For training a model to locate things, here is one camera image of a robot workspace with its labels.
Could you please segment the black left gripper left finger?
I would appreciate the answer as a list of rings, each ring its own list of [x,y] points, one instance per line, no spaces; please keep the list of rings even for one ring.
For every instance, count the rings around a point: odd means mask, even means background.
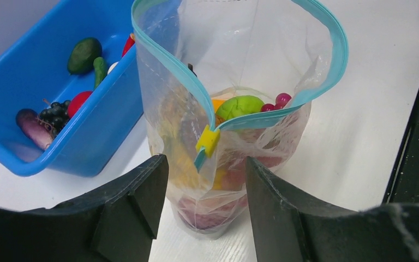
[[[0,261],[148,261],[168,171],[159,154],[51,209],[0,209]]]

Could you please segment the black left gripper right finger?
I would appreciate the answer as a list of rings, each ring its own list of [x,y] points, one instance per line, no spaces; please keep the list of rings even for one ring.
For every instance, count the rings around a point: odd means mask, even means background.
[[[257,159],[246,187],[258,261],[419,261],[419,203],[348,210],[297,188]]]

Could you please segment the yellow banana bunch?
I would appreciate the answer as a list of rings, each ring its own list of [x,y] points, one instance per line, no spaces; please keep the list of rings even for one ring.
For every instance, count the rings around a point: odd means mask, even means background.
[[[205,110],[187,92],[165,91],[158,107],[163,153],[171,157],[170,181],[179,189],[206,191],[210,182],[195,168],[196,142],[208,123]]]

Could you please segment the red grape bunch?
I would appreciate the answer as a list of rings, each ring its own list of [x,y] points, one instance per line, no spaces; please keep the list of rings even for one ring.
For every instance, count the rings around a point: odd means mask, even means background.
[[[274,104],[270,104],[270,103],[264,104],[261,107],[261,112],[283,109],[291,99],[292,99],[292,96],[289,95],[288,93],[280,93],[276,96],[275,103]]]

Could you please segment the green apple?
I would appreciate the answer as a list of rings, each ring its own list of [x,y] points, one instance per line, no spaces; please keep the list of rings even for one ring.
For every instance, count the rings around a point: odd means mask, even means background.
[[[226,100],[217,110],[216,115],[227,121],[236,117],[259,113],[264,104],[265,102],[256,96],[235,96]]]

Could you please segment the clear zip top bag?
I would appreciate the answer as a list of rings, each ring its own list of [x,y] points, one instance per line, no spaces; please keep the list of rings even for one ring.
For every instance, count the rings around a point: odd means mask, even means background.
[[[312,101],[342,78],[345,31],[319,1],[135,1],[131,20],[175,219],[217,239],[247,207],[247,158],[283,166]]]

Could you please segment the purple onion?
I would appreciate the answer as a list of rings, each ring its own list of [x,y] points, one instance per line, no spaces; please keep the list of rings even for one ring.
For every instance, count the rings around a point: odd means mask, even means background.
[[[218,196],[195,200],[182,197],[177,204],[177,214],[182,222],[199,233],[220,231],[230,224],[248,206],[247,196],[234,199]]]

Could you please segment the yellow bell pepper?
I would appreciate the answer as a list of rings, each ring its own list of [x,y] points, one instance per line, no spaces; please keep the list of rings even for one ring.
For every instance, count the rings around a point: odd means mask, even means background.
[[[212,99],[211,101],[212,101],[214,112],[217,112],[220,106],[225,102],[225,100],[221,100],[221,99]]]

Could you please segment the dark black grape bunch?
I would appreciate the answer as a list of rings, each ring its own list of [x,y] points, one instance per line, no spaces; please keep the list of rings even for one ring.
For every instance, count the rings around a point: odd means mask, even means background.
[[[53,102],[38,115],[38,123],[43,126],[53,138],[62,131],[70,120],[68,115],[70,103],[71,100],[65,100],[62,103]]]

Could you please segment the red apple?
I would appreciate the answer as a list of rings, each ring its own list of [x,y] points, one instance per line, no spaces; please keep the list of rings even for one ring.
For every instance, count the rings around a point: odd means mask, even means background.
[[[68,117],[72,118],[80,107],[83,106],[85,101],[89,98],[89,96],[92,94],[92,91],[84,91],[79,94],[77,94],[70,102],[67,108]]]

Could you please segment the purple eggplant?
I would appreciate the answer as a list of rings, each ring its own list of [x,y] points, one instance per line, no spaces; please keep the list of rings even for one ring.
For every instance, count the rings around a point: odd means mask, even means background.
[[[53,126],[41,120],[32,109],[21,109],[16,115],[16,124],[42,150],[47,150],[54,140]]]

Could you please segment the green chili pepper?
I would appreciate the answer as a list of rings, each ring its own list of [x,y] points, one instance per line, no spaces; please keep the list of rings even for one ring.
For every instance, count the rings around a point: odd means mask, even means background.
[[[107,76],[108,68],[107,68],[106,60],[104,60],[103,57],[97,57],[93,61],[93,67],[94,67],[94,72],[95,72],[94,89],[96,89]]]

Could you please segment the white mushroom upper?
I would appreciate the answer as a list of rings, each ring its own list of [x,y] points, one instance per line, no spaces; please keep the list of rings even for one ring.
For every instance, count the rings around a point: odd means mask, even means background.
[[[114,62],[112,65],[110,65],[110,67],[107,70],[107,74],[110,74],[113,71],[113,69],[118,65],[118,63],[119,61]]]

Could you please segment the blue plastic bin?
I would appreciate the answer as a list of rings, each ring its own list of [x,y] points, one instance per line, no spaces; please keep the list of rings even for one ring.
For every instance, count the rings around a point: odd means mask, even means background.
[[[19,176],[52,169],[94,176],[104,168],[142,115],[136,50],[122,54],[133,31],[132,1],[61,1],[0,57],[0,163]],[[97,38],[117,67],[98,88],[94,73],[70,75],[75,44]],[[16,124],[17,112],[41,111],[48,102],[92,95],[47,150]]]

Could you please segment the red chili pepper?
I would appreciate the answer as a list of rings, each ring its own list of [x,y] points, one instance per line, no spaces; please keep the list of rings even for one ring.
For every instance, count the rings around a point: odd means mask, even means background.
[[[135,44],[135,35],[134,33],[130,33],[128,39],[125,42],[125,45],[122,50],[121,57],[124,57],[126,53],[132,48],[132,46]]]

